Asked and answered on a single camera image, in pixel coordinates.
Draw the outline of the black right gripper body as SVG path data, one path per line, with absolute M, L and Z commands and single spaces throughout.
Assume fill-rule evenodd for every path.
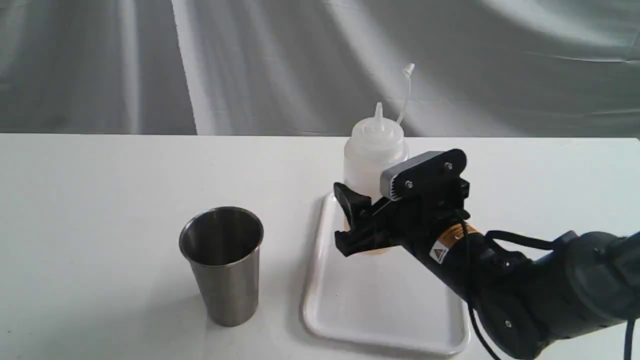
M 386 203 L 375 207 L 372 249 L 404 246 L 429 251 L 437 241 L 447 249 L 472 233 L 464 209 L 470 183 L 461 177 L 429 177 L 410 180 L 381 179 Z

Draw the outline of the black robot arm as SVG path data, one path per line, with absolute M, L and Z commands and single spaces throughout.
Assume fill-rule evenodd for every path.
M 508 231 L 477 231 L 462 178 L 411 187 L 409 196 L 373 202 L 333 185 L 349 230 L 334 235 L 351 256 L 400 247 L 466 303 L 506 355 L 534 360 L 551 344 L 626 323 L 623 358 L 633 357 L 639 319 L 639 235 L 568 231 L 546 241 Z

